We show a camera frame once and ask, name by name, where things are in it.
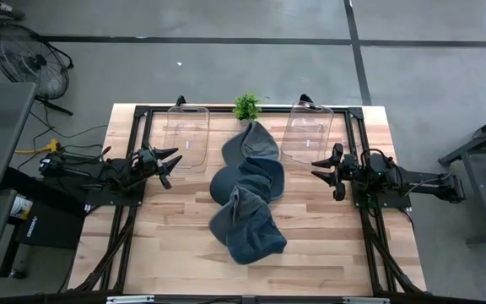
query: electric fan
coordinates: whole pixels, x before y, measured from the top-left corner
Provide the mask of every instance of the electric fan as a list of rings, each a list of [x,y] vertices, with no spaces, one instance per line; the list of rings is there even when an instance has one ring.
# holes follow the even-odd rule
[[[62,54],[69,61],[63,63]],[[73,113],[50,103],[68,89],[69,55],[52,46],[39,34],[22,25],[0,24],[0,69],[12,82],[37,84],[35,98],[51,109]]]

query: clear plastic container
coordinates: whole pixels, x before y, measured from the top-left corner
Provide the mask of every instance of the clear plastic container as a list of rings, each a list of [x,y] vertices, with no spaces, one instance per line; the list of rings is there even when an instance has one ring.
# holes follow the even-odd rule
[[[175,171],[204,171],[208,155],[209,110],[205,107],[174,106],[166,114],[165,149],[179,149],[167,160],[182,155]]]
[[[323,160],[333,111],[306,101],[292,105],[281,145],[281,161],[285,165],[310,165]]]

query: small green plant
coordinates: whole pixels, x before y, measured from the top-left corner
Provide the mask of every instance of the small green plant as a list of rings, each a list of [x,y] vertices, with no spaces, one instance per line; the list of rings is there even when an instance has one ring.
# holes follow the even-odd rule
[[[262,111],[261,108],[257,107],[258,102],[261,102],[261,100],[251,92],[246,92],[243,96],[237,97],[234,109],[235,118],[239,120],[257,119],[258,113]]]

